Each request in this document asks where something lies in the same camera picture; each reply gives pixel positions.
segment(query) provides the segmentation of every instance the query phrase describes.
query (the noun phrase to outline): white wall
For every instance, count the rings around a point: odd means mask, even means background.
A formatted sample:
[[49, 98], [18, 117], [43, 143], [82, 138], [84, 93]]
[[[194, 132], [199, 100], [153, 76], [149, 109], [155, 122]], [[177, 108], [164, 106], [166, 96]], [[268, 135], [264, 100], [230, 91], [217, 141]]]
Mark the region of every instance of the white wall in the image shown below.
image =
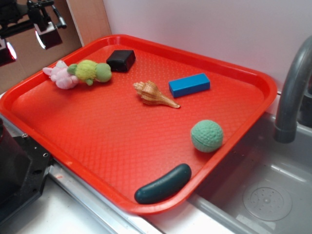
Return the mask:
[[282, 89], [312, 35], [311, 0], [103, 0], [113, 34], [249, 67]]

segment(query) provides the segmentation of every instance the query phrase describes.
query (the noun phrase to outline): wooden panel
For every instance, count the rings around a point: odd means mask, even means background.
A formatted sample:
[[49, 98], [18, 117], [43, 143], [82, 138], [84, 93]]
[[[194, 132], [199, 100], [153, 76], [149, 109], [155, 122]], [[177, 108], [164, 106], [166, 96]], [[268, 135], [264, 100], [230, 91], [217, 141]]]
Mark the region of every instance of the wooden panel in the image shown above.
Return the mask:
[[102, 0], [67, 0], [67, 3], [82, 45], [111, 34]]

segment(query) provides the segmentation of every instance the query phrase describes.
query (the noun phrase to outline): tray rim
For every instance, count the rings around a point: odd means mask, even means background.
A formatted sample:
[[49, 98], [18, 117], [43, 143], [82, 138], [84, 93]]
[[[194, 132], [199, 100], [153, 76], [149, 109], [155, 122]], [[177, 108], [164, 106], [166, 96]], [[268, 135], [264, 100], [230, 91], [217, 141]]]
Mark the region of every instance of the tray rim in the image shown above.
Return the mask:
[[[157, 214], [165, 210], [171, 209], [178, 206], [183, 201], [185, 201], [191, 193], [196, 189], [196, 187], [209, 175], [209, 173], [217, 166], [217, 164], [226, 156], [226, 154], [233, 148], [236, 143], [245, 135], [245, 133], [253, 126], [253, 124], [262, 116], [270, 104], [275, 100], [277, 95], [277, 87], [273, 79], [256, 70], [221, 61], [218, 59], [198, 55], [195, 53], [187, 52], [184, 50], [176, 49], [170, 46], [162, 45], [152, 41], [139, 39], [129, 35], [111, 35], [99, 38], [88, 45], [79, 48], [78, 50], [72, 52], [71, 54], [60, 58], [60, 60], [65, 61], [67, 64], [71, 64], [82, 60], [86, 55], [95, 52], [102, 45], [129, 45], [127, 43], [131, 42], [140, 43], [140, 48], [149, 48], [152, 50], [152, 54], [159, 55], [162, 51], [170, 51], [170, 56], [166, 57], [169, 59], [176, 60], [175, 56], [177, 54], [183, 55], [181, 61], [185, 63], [184, 58], [197, 59], [198, 61], [204, 61], [200, 63], [201, 68], [207, 64], [215, 65], [217, 68], [213, 69], [222, 69], [223, 75], [228, 76], [230, 71], [236, 70], [241, 74], [246, 74], [248, 76], [252, 75], [255, 79], [250, 80], [249, 84], [252, 84], [260, 89], [264, 96], [264, 101], [261, 105], [253, 112], [250, 117], [241, 125], [241, 127], [228, 139], [227, 143], [224, 144], [214, 155], [207, 161], [207, 163], [202, 167], [201, 170], [197, 172], [196, 175], [193, 175], [188, 184], [182, 188], [176, 195], [173, 197], [156, 204], [136, 204], [132, 201], [129, 201], [125, 196], [119, 193], [116, 189], [110, 187], [105, 181], [101, 181], [88, 170], [84, 169], [83, 166], [80, 166], [79, 163], [73, 163], [73, 160], [69, 160], [68, 155], [62, 151], [62, 149], [48, 142], [43, 136], [38, 134], [35, 129], [31, 126], [28, 126], [12, 112], [10, 112], [10, 104], [13, 103], [21, 94], [24, 94], [31, 90], [31, 88], [39, 85], [40, 83], [46, 81], [44, 76], [41, 76], [42, 71], [39, 71], [14, 87], [10, 88], [0, 99], [0, 113], [2, 113], [8, 120], [15, 124], [22, 131], [29, 134], [31, 137], [35, 138], [40, 144], [44, 145], [45, 148], [55, 148], [58, 156], [56, 158], [63, 158], [61, 164], [68, 167], [69, 170], [73, 171], [76, 175], [81, 177], [83, 180], [88, 182], [92, 187], [99, 191], [103, 196], [107, 197], [114, 204], [118, 205], [120, 208], [138, 215], [148, 215], [148, 214]], [[49, 67], [55, 66], [56, 62], [52, 63]]]

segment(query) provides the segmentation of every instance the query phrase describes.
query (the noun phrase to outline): seashell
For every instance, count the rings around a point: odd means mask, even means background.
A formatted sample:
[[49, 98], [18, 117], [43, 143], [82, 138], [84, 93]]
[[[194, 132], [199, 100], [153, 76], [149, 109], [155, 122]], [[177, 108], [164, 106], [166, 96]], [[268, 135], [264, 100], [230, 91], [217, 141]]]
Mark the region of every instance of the seashell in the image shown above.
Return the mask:
[[179, 108], [180, 105], [163, 95], [158, 87], [151, 81], [146, 83], [134, 83], [137, 94], [143, 99], [143, 103], [148, 105], [167, 105], [173, 108]]

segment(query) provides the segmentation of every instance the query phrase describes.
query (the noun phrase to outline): plush toy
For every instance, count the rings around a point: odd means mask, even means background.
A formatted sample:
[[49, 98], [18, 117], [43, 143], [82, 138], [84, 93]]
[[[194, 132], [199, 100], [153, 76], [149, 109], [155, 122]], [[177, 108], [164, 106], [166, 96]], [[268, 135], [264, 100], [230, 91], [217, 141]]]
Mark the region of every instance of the plush toy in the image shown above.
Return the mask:
[[54, 68], [44, 67], [42, 71], [50, 77], [51, 81], [55, 82], [58, 88], [71, 89], [79, 83], [79, 79], [69, 74], [67, 68], [66, 63], [60, 60]]
[[83, 60], [78, 64], [71, 64], [67, 72], [78, 77], [79, 80], [92, 85], [93, 81], [107, 82], [112, 77], [111, 67], [107, 63], [96, 63]]

